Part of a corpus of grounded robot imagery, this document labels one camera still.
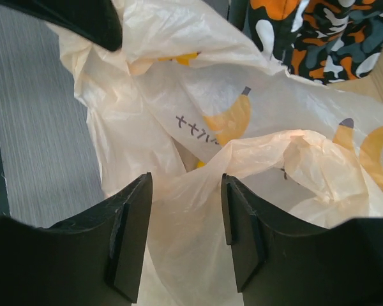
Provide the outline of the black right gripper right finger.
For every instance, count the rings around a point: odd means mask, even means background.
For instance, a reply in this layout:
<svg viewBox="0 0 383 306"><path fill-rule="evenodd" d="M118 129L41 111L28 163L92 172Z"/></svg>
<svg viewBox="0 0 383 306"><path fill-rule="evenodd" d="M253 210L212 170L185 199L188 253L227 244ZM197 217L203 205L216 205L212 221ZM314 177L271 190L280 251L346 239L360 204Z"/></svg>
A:
<svg viewBox="0 0 383 306"><path fill-rule="evenodd" d="M321 228L230 175L222 177L221 200L245 305L383 305L383 218Z"/></svg>

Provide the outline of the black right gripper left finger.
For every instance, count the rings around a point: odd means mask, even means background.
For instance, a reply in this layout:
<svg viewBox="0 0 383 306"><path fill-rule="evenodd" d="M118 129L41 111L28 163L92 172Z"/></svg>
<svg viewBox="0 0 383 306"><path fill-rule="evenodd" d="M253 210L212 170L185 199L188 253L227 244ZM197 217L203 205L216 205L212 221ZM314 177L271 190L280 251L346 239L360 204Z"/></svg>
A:
<svg viewBox="0 0 383 306"><path fill-rule="evenodd" d="M151 215L145 173L49 228L0 217L0 305L133 305Z"/></svg>

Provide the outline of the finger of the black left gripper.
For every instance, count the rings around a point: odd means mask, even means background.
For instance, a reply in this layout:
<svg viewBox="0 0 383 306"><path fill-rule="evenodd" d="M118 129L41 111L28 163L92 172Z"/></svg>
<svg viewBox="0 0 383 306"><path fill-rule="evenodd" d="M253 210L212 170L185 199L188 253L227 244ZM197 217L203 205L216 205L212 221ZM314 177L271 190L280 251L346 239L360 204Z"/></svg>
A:
<svg viewBox="0 0 383 306"><path fill-rule="evenodd" d="M108 51L122 47L122 25L110 0L0 0L0 5L68 29Z"/></svg>

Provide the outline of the translucent plastic shopping bag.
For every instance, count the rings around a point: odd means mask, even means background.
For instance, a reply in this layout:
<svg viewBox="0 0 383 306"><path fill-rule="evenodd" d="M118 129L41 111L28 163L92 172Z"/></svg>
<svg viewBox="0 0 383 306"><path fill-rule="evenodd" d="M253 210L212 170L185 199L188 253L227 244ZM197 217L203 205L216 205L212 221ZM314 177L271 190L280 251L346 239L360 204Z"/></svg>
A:
<svg viewBox="0 0 383 306"><path fill-rule="evenodd" d="M153 176L139 305L242 304L220 212L224 173L325 228L383 218L383 190L359 160L383 104L289 76L202 1L114 7L116 52L52 30L87 107L103 192Z"/></svg>

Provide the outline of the yellow fake banana bunch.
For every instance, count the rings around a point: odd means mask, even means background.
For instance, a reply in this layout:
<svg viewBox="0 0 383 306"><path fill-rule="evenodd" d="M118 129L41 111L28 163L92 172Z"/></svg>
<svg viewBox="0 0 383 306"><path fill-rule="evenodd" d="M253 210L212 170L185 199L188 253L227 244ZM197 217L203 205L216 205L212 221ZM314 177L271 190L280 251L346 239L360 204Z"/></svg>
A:
<svg viewBox="0 0 383 306"><path fill-rule="evenodd" d="M206 164L204 163L204 162L202 162L202 161L198 161L198 163L197 163L197 165L196 165L196 169L198 169L198 168L202 168L202 167L204 167Z"/></svg>

